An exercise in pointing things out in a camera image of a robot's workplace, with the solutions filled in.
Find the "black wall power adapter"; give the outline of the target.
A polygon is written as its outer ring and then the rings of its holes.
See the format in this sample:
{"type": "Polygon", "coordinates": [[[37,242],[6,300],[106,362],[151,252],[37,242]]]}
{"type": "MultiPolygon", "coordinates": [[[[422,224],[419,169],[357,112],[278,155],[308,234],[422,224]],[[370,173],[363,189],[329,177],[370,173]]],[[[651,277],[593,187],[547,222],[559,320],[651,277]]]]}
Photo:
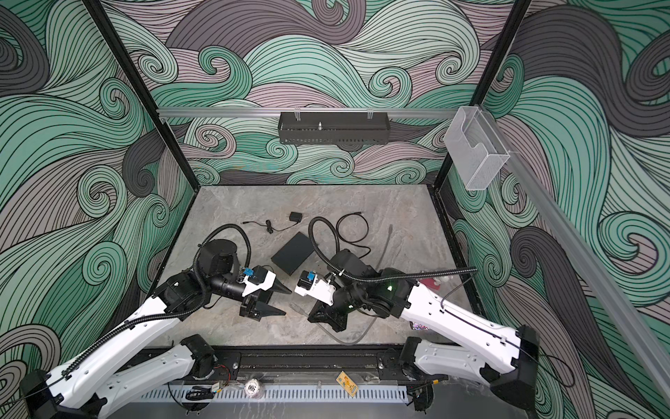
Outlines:
{"type": "Polygon", "coordinates": [[[292,221],[293,223],[300,223],[302,221],[302,219],[303,219],[303,214],[302,213],[292,211],[289,214],[289,220],[292,221]]]}

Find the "black corner frame post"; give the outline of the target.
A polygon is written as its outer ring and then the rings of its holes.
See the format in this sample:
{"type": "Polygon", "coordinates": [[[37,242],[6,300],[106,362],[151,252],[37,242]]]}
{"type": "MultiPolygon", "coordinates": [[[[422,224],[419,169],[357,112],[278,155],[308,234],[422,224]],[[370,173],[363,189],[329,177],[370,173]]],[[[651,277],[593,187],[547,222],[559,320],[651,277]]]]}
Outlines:
{"type": "MultiPolygon", "coordinates": [[[[512,47],[512,44],[516,38],[516,35],[518,34],[521,24],[523,23],[523,19],[525,18],[530,8],[530,5],[530,1],[516,1],[513,3],[511,7],[511,13],[509,14],[509,17],[504,24],[504,28],[495,42],[491,58],[485,67],[483,76],[477,85],[472,100],[467,106],[479,106],[483,109],[484,100],[492,88],[493,82],[496,79],[498,72],[502,69],[502,64],[504,63],[504,60],[509,53],[509,49],[512,47]]],[[[450,169],[453,167],[455,167],[455,164],[453,163],[452,158],[448,153],[445,161],[441,166],[438,176],[434,181],[435,190],[442,189],[445,182],[447,181],[448,171],[450,171],[450,169]]]]}
{"type": "Polygon", "coordinates": [[[165,142],[174,159],[176,159],[181,172],[186,176],[190,187],[197,193],[200,190],[200,183],[196,179],[194,171],[191,169],[185,155],[181,151],[180,144],[176,140],[173,130],[169,127],[169,124],[161,120],[158,114],[157,104],[148,91],[146,84],[143,82],[139,71],[123,45],[119,34],[115,31],[101,1],[83,0],[82,3],[106,41],[113,56],[119,63],[122,72],[127,76],[130,85],[137,94],[143,108],[148,112],[150,120],[154,124],[160,137],[165,142]]]}

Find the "large black switch box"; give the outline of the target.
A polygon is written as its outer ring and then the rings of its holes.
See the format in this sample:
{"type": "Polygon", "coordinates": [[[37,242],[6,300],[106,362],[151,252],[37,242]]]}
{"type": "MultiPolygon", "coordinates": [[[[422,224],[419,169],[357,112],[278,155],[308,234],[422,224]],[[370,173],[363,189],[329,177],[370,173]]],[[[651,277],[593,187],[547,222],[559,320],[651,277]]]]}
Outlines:
{"type": "Polygon", "coordinates": [[[309,237],[298,232],[270,260],[281,271],[292,275],[312,253],[314,249],[309,237]]]}

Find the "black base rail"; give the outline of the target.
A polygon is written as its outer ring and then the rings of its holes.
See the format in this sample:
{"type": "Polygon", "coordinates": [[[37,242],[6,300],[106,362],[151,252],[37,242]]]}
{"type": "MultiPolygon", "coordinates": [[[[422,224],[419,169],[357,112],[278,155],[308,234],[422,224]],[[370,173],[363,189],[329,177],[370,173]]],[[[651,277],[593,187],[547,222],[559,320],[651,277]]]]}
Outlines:
{"type": "Polygon", "coordinates": [[[401,344],[215,346],[218,361],[234,377],[242,373],[370,374],[382,381],[404,381],[401,344]]]}

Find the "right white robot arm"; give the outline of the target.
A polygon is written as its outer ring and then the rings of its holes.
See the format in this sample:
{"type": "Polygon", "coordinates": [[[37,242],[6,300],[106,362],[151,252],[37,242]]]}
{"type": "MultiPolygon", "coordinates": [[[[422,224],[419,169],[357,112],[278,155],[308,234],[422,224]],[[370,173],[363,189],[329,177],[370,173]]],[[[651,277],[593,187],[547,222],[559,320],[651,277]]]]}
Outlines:
{"type": "Polygon", "coordinates": [[[424,375],[447,375],[487,386],[500,400],[521,410],[535,408],[540,340],[529,326],[517,329],[483,319],[456,306],[422,283],[353,282],[335,286],[308,272],[295,291],[316,300],[311,323],[347,328],[350,313],[368,309],[382,319],[394,317],[425,326],[450,341],[410,340],[406,361],[424,375]]]}

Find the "clear plastic wall bin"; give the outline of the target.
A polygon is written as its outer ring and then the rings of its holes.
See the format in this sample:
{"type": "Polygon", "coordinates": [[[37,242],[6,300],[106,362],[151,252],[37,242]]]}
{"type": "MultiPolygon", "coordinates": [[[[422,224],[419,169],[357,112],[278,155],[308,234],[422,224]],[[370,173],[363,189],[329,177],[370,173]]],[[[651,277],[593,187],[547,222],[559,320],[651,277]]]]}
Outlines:
{"type": "Polygon", "coordinates": [[[479,106],[461,106],[443,141],[468,191],[486,190],[509,160],[496,119],[479,106]]]}

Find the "pink toy with white bunny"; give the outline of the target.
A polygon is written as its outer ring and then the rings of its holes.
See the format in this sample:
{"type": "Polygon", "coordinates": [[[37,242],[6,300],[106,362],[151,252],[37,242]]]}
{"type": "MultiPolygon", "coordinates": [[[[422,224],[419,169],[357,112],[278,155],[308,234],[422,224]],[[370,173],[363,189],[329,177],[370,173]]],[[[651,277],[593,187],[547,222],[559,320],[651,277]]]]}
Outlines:
{"type": "Polygon", "coordinates": [[[420,282],[424,284],[424,286],[427,286],[428,289],[438,293],[446,293],[447,291],[454,289],[456,286],[454,278],[451,276],[421,279],[420,282]]]}

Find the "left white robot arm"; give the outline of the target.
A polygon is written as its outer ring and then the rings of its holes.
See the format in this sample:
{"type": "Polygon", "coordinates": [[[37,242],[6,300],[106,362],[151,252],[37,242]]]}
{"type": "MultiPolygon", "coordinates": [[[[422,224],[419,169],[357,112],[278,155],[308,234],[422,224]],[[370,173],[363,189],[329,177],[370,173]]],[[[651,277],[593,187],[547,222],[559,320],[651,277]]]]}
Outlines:
{"type": "Polygon", "coordinates": [[[180,272],[155,292],[115,329],[89,348],[51,371],[38,370],[20,384],[31,418],[106,418],[150,390],[183,377],[207,381],[214,374],[216,353],[200,335],[148,361],[127,363],[156,337],[179,325],[209,304],[213,295],[244,302],[252,319],[282,316],[269,305],[273,293],[289,293],[274,272],[262,266],[202,278],[180,272]]]}

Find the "yellow tag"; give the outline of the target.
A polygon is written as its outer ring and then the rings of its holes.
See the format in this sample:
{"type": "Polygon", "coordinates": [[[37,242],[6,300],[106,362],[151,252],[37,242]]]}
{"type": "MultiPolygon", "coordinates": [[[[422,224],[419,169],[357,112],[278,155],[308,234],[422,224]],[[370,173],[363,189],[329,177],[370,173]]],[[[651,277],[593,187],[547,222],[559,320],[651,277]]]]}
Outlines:
{"type": "Polygon", "coordinates": [[[338,385],[344,389],[344,391],[350,396],[355,397],[359,392],[359,386],[354,382],[354,380],[347,375],[345,371],[341,371],[337,376],[336,381],[338,385]]]}

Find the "black corner frame post left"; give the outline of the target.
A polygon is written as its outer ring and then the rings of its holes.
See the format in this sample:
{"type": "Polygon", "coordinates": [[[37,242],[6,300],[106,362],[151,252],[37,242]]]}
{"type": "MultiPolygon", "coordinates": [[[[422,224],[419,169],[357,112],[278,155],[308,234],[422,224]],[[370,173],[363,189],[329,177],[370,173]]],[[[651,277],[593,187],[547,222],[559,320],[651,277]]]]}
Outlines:
{"type": "Polygon", "coordinates": [[[143,82],[139,71],[123,45],[119,34],[115,31],[101,1],[83,0],[82,3],[106,41],[113,56],[119,63],[122,72],[127,76],[130,85],[137,94],[143,108],[148,112],[150,120],[154,124],[160,137],[165,142],[174,159],[176,159],[181,172],[186,176],[190,187],[197,193],[200,190],[200,183],[196,179],[194,171],[191,169],[185,155],[181,151],[180,144],[176,140],[173,130],[169,127],[169,124],[161,120],[158,114],[157,104],[148,91],[146,84],[143,82]]]}

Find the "black corner frame post right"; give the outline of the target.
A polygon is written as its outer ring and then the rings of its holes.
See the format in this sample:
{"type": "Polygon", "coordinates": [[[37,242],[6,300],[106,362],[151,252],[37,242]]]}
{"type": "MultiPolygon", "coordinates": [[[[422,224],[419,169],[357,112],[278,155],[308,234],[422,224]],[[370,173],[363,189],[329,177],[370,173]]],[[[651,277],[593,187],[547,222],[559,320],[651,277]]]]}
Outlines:
{"type": "MultiPolygon", "coordinates": [[[[523,19],[525,18],[530,8],[530,5],[530,1],[516,1],[513,3],[511,7],[511,13],[509,14],[509,17],[504,24],[504,28],[495,42],[491,58],[485,67],[483,76],[477,85],[472,100],[467,106],[479,106],[483,109],[484,100],[492,88],[493,82],[496,79],[498,72],[502,69],[502,64],[504,63],[504,60],[509,53],[509,49],[512,47],[512,44],[516,38],[516,35],[518,34],[521,24],[523,23],[523,19]]],[[[441,166],[438,176],[434,181],[435,190],[442,189],[445,182],[447,181],[448,171],[450,171],[450,169],[453,167],[455,167],[455,164],[453,163],[452,158],[448,153],[445,161],[441,166]]]]}

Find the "black perforated wall tray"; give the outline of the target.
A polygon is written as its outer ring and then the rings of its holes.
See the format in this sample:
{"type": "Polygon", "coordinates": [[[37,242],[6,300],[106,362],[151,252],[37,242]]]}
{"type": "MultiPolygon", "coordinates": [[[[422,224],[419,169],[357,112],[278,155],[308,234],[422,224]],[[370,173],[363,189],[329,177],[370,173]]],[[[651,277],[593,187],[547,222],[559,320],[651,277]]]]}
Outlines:
{"type": "Polygon", "coordinates": [[[282,113],[277,130],[284,144],[353,147],[387,143],[391,125],[386,113],[282,113]]]}

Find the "glittery microphone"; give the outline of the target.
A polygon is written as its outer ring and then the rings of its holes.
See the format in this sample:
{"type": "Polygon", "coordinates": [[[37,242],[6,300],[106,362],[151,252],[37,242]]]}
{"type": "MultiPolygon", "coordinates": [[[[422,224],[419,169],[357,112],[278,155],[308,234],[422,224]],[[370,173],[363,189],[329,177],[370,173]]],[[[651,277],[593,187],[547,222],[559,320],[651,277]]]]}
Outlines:
{"type": "Polygon", "coordinates": [[[414,331],[427,331],[427,330],[429,330],[428,326],[425,326],[425,325],[422,325],[418,322],[413,322],[413,321],[410,322],[410,328],[414,331]]]}

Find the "aluminium wall rail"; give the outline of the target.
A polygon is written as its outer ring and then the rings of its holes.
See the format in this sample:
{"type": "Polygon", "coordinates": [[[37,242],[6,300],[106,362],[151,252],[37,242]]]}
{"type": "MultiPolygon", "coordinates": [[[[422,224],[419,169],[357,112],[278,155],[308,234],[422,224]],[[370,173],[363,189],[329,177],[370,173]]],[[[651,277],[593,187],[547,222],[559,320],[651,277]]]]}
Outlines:
{"type": "Polygon", "coordinates": [[[303,113],[364,113],[375,115],[386,113],[390,119],[441,120],[453,118],[458,108],[185,108],[184,106],[166,106],[158,108],[162,119],[169,118],[278,118],[282,113],[293,113],[299,118],[303,113]]]}

